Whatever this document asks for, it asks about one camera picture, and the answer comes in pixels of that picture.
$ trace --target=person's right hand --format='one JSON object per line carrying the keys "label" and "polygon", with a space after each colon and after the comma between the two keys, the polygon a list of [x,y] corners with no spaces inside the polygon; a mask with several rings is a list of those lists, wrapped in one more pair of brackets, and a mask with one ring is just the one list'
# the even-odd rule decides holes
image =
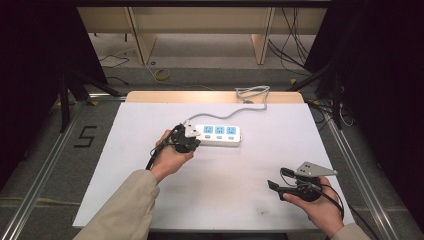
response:
{"label": "person's right hand", "polygon": [[[323,185],[330,186],[326,177],[320,177],[320,182]],[[338,202],[337,194],[332,189],[323,186],[322,191]],[[303,201],[301,198],[288,193],[285,193],[283,197],[288,202],[302,208],[308,214],[309,220],[327,234],[330,239],[344,226],[340,210],[323,196],[313,202]]]}
{"label": "person's right hand", "polygon": [[[158,146],[163,139],[168,136],[170,130],[166,130],[162,135],[161,139],[156,142]],[[193,151],[188,153],[179,153],[173,147],[166,146],[164,147],[159,155],[156,157],[155,162],[153,163],[152,169],[150,170],[153,175],[158,180],[158,183],[162,181],[166,176],[173,174],[181,168],[181,166],[186,163],[188,160],[193,158]]]}

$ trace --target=white cable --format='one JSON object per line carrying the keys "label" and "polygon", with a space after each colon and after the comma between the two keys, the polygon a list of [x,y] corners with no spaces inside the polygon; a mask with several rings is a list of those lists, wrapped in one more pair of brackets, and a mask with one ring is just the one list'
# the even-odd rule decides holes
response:
{"label": "white cable", "polygon": [[340,106],[340,111],[339,111],[340,118],[342,119],[342,121],[344,122],[344,124],[346,124],[346,126],[348,126],[348,127],[353,126],[353,123],[355,122],[355,120],[352,118],[352,122],[351,122],[351,123],[347,123],[347,122],[344,120],[344,118],[343,118],[343,115],[342,115],[342,109],[343,109],[343,105],[341,105],[341,106]]}
{"label": "white cable", "polygon": [[[243,96],[243,94],[251,92],[251,91],[256,90],[256,89],[263,89],[263,90],[261,92],[258,92],[258,93],[254,93],[254,94],[251,94],[251,95],[248,95],[248,96]],[[246,98],[263,94],[264,95],[264,98],[263,98],[264,106],[263,106],[263,108],[240,108],[240,109],[232,112],[231,114],[229,114],[227,116],[216,116],[216,115],[209,114],[209,113],[198,113],[196,115],[189,117],[187,120],[184,121],[183,124],[185,124],[189,120],[192,120],[192,119],[200,117],[200,116],[213,117],[213,118],[217,118],[217,119],[229,119],[239,112],[243,112],[243,111],[265,111],[268,108],[267,97],[268,97],[268,93],[269,93],[269,86],[257,86],[257,87],[251,87],[251,88],[236,88],[236,93],[237,93],[237,97],[242,99],[243,102],[246,102]]]}

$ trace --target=gray floor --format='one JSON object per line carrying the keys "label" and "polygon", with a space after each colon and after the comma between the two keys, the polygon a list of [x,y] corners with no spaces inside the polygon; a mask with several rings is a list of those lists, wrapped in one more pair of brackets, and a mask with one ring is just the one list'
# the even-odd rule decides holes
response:
{"label": "gray floor", "polygon": [[[282,45],[285,36],[273,36],[273,41]],[[305,36],[305,45],[310,47],[313,36]],[[168,69],[171,78],[167,85],[155,82],[150,71],[138,64],[131,48],[133,42],[129,38],[124,42],[123,35],[98,34],[92,40],[99,58],[119,54],[129,59],[125,64],[116,68],[104,68],[108,77],[119,77],[129,85],[123,84],[116,78],[110,78],[110,86],[120,92],[132,90],[233,90],[234,87],[250,87],[269,85],[271,91],[282,91],[290,86],[290,79],[302,80],[304,76],[284,70],[280,59],[268,52],[264,65],[257,65],[253,47],[247,35],[163,35],[157,39],[155,49],[149,62],[152,71]],[[293,56],[297,56],[293,45],[289,46]],[[119,59],[113,57],[102,61],[104,66],[119,64]],[[290,64],[285,67],[294,71],[299,69]],[[302,89],[305,99],[314,99],[313,90],[316,83]],[[90,93],[101,91],[87,86]],[[75,125],[52,169],[47,183],[40,194],[34,209],[19,235],[19,239],[72,239],[78,229],[72,228],[79,204],[100,157],[103,145],[113,124],[114,116],[120,101],[98,100],[94,104],[77,103],[72,108],[73,114],[79,113]],[[319,122],[322,115],[311,109],[315,120]],[[86,144],[86,139],[79,139],[84,126],[96,126],[88,129],[87,134],[94,136],[91,147],[75,148],[75,145]],[[338,170],[340,185],[347,201],[371,227],[379,234],[372,211],[367,206],[361,190],[346,163],[330,124],[317,123],[320,135],[334,169]],[[51,149],[59,137],[60,107],[55,105],[47,116],[38,138],[28,150],[28,158],[21,162],[7,185],[0,193],[0,231],[3,232],[9,220],[19,207],[26,193],[31,188],[43,163],[48,159]],[[361,134],[359,125],[343,126],[343,134],[355,153],[358,162],[364,170],[367,179],[374,189],[377,199],[383,205],[393,224],[399,239],[424,239],[423,233],[411,218],[408,210],[396,194],[388,179],[377,167],[366,139]],[[369,236],[370,231],[363,222],[358,220]],[[161,234],[158,239],[198,239],[196,234]],[[324,239],[319,231],[307,233],[288,233],[289,239]]]}

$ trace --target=socket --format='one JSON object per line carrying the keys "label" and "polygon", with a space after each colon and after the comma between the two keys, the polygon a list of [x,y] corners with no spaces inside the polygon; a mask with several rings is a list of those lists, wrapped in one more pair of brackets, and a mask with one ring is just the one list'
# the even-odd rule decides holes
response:
{"label": "socket", "polygon": [[215,127],[215,133],[216,134],[224,134],[224,132],[225,132],[225,127],[223,127],[223,126],[216,126]]}
{"label": "socket", "polygon": [[205,127],[203,128],[203,132],[204,133],[213,133],[213,127],[210,125],[205,125]]}
{"label": "socket", "polygon": [[202,146],[237,147],[241,142],[240,128],[223,125],[196,125]]}
{"label": "socket", "polygon": [[227,134],[229,135],[235,135],[237,133],[236,127],[227,127]]}

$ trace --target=metal rail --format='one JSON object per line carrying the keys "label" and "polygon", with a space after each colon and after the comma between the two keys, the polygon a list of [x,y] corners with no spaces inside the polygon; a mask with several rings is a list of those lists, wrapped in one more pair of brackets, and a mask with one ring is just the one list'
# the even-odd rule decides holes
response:
{"label": "metal rail", "polygon": [[[328,121],[329,119],[329,115],[326,114],[326,120]],[[393,228],[393,224],[389,216],[387,215],[381,202],[378,200],[377,195],[375,194],[364,171],[358,163],[358,160],[353,153],[353,150],[350,147],[343,131],[339,130],[332,120],[330,120],[329,126],[338,146],[340,147],[340,150],[343,153],[344,159],[346,160],[346,163],[352,172],[353,178],[358,184],[359,190],[364,197],[364,200],[374,218],[374,221],[380,230],[381,235],[384,239],[387,240],[399,239],[399,236]]]}
{"label": "metal rail", "polygon": [[34,183],[32,184],[19,208],[14,213],[12,219],[10,220],[6,228],[6,231],[3,233],[1,238],[2,240],[17,239],[20,233],[22,232],[25,223],[32,212],[32,209],[34,208],[35,203],[37,202],[38,197],[43,191],[44,186],[46,185],[50,174],[54,166],[56,165],[56,162],[59,159],[66,145],[66,142],[69,139],[70,133],[72,133],[74,129],[75,122],[78,118],[79,113],[81,112],[82,106],[84,106],[84,103],[81,102],[77,102],[77,104],[74,106],[70,124],[63,133],[59,134],[58,139],[56,140],[52,150],[50,151],[49,156],[47,157],[41,170],[39,171]]}

